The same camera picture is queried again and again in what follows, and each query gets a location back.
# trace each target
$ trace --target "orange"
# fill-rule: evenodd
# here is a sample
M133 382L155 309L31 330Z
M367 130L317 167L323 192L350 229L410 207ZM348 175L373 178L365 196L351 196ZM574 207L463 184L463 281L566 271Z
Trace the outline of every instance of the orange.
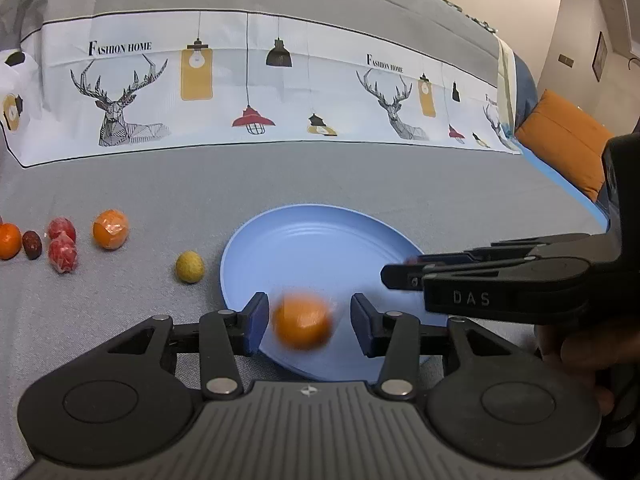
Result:
M22 235L13 224L0 225L0 258L10 260L20 252Z
M273 330L280 342L295 350L324 345L332 334L327 304L311 294L287 294L273 313Z
M129 236L129 219L122 211L107 209L94 220L94 240L104 249L122 246Z

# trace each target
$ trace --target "deer illustration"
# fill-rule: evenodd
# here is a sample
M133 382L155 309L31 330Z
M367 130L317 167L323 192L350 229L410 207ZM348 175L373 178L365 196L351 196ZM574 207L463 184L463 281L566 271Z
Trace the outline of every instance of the deer illustration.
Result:
M71 71L71 79L76 88L82 95L96 99L95 105L104 111L104 119L100 128L100 146L117 146L119 144L137 144L139 142L147 142L148 140L161 139L171 134L171 131L164 124L130 124L125 122L123 110L124 107L130 105L136 98L134 92L144 88L158 79L166 68L168 59L162 65L159 72L156 72L156 66L152 61L143 54L146 62L149 63L149 73L144 76L142 81L138 78L136 71L133 71L133 84L129 85L122 91L122 97L117 101L112 101L107 97L107 92L100 88L100 76L95 82L95 88L91 88L86 82L86 73L94 64L92 61L88 67L82 70L80 74L80 84L76 81L73 70Z
M517 147L509 139L507 139L505 136L502 135L502 132L501 132L502 127L500 126L500 119L494 121L494 119L489 115L489 105L487 105L486 108L482 107L482 111L484 111L484 116L486 117L487 121L489 121L489 124L491 124L492 130L495 132L498 139L500 139L500 142L502 143L502 145L508 148L509 150L511 150L512 152L517 152L518 151Z
M367 70L367 73L362 78L360 78L360 74L356 70L358 81L360 81L360 84L364 86L364 89L367 92L378 98L378 104L386 110L386 113L389 115L389 123L396 131L398 136L401 139L405 140L429 140L429 137L422 128L415 128L414 126L404 124L400 120L400 117L398 117L398 112L400 111L400 108L402 108L401 102L409 97L413 85L410 85L409 88L407 88L404 79L402 79L402 76L399 76L400 81L402 81L402 86L404 86L404 91L400 93L398 87L396 86L396 95L394 97L394 101L389 104L386 102L385 97L378 91L378 83L375 83L374 87L371 88L371 85L367 80L367 77L369 77L369 72L371 72L371 70L372 69Z

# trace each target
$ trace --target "yellow lamp illustration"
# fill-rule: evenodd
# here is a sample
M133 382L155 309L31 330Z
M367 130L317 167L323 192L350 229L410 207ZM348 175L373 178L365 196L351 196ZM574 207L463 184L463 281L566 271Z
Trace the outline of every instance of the yellow lamp illustration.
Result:
M478 137L476 134L472 133L472 135L474 136L474 139L476 140L476 142L478 144L480 144L480 146L482 146L483 148L490 148L491 147L486 142L484 142L484 140L482 140L480 137Z
M2 113L9 130L12 132L17 130L20 127L20 114L22 113L21 97L13 94L7 95L2 102Z
M422 107L422 114L427 117L435 117L436 108L433 105L431 81L429 81L424 74L422 74L420 81L418 81L418 95L420 96L420 106Z
M307 131L310 134L320 134L325 137L337 137L337 133L333 128L328 127L324 124L322 118L318 117L316 114L313 114L309 117L310 125L307 127Z
M180 97L183 101L213 97L213 51L200 38L181 52Z

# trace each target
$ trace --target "red fruit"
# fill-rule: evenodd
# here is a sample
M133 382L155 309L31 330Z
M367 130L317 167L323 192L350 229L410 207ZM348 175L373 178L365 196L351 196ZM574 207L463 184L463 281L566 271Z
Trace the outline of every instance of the red fruit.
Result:
M47 235L50 240L55 240L62 233L71 238L71 241L75 243L76 241L76 228L71 223L71 220L68 218L64 218L59 216L54 218L51 222L49 222L49 226L47 227Z
M78 266L78 251L74 241L62 233L49 245L49 261L60 274L73 272Z

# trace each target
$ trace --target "plastic-wrapped fruit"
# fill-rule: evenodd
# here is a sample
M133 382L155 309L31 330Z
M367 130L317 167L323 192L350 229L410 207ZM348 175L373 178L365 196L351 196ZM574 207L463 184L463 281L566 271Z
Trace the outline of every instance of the plastic-wrapped fruit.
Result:
M129 219L122 211L108 209L94 220L94 240L103 249L122 246L129 236Z
M13 224L0 225L0 260L10 260L20 252L22 236Z
M76 228L71 223L71 220L69 220L69 218L59 216L49 222L49 225L47 226L47 236L49 237L49 240L55 240L62 233L71 238L73 242L76 241Z
M175 273L186 283L197 283L204 276L204 262L194 251L184 251L175 262Z
M287 294L273 313L273 330L280 342L295 350L323 346L332 334L329 306L311 294Z
M73 272L78 266L78 250L76 244L62 233L49 244L49 261L60 274Z
M36 231L27 231L22 235L24 253L30 260L35 260L42 254L42 240Z

